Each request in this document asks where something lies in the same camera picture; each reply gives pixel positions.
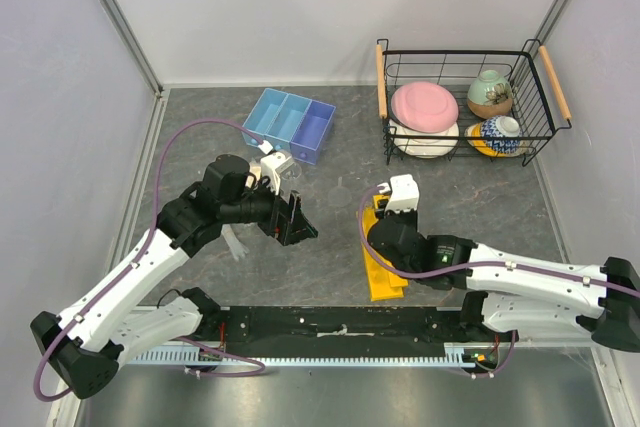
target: wall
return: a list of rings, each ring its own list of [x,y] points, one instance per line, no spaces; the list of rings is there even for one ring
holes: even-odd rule
[[[517,48],[553,0],[118,0],[166,83],[353,83],[397,48]]]
[[[640,3],[571,0],[547,42],[575,127],[541,159],[569,257],[640,267]],[[640,356],[618,355],[640,399]]]
[[[0,425],[35,427],[29,323],[105,272],[153,97],[98,0],[0,5]]]

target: dark blue compartment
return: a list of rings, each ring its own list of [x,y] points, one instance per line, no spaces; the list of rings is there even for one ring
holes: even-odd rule
[[[256,102],[256,105],[249,114],[249,117],[247,117],[247,120],[245,120],[243,126],[264,138],[269,127],[271,127],[271,124],[278,115],[278,111],[286,97],[286,92],[280,92],[279,90],[274,89],[264,89],[264,92],[258,99],[258,102]],[[242,136],[247,144],[254,146],[258,145],[258,142],[248,135],[242,134]]]
[[[322,148],[336,108],[312,100],[309,109],[291,140],[291,154],[303,162],[315,165]]]
[[[297,132],[310,104],[310,99],[287,94],[266,135],[266,139],[271,142],[274,149],[291,152],[291,139]]]

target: pink plate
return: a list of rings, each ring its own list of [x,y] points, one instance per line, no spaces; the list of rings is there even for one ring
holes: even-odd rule
[[[456,99],[431,82],[403,85],[393,94],[391,108],[406,127],[427,134],[447,130],[458,120]]]

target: black wire basket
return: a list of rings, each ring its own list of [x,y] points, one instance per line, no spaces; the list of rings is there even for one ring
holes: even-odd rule
[[[549,102],[540,82],[530,52],[538,47],[545,70],[556,96],[558,109],[562,115],[562,125],[557,125],[549,108]],[[391,158],[411,155],[419,157],[488,156],[491,160],[519,159],[525,166],[538,155],[553,136],[562,129],[571,128],[571,112],[567,106],[546,48],[537,39],[529,39],[521,51],[506,50],[390,50],[388,39],[379,39],[376,46],[378,68],[378,108],[384,134],[384,153],[387,164]],[[520,135],[511,138],[518,149],[509,154],[500,154],[485,148],[491,141],[504,141],[501,137],[470,135],[471,129],[484,119],[476,116],[467,105],[467,93],[471,83],[484,70],[495,70],[511,87],[513,104],[506,115],[513,117],[520,126]],[[428,81],[449,90],[459,107],[457,137],[400,133],[402,123],[395,117],[391,98],[402,85]],[[442,142],[447,141],[450,150],[441,155]]]

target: wooden handle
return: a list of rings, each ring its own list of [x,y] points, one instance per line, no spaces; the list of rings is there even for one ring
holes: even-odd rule
[[[384,84],[384,56],[382,46],[376,45],[376,67],[378,69],[378,114],[381,119],[387,118],[387,88]]]
[[[562,117],[564,117],[564,120],[571,120],[571,111],[569,110],[569,106],[567,105],[567,99],[564,98],[564,92],[562,92],[562,87],[560,87],[560,81],[558,80],[556,69],[553,68],[553,63],[551,62],[551,57],[549,57],[549,52],[544,45],[540,46],[538,52],[540,53],[540,57],[542,57],[544,68],[547,71],[549,80],[551,81],[551,88],[553,89],[553,93],[556,96],[556,101],[558,102],[560,113],[562,114]]]

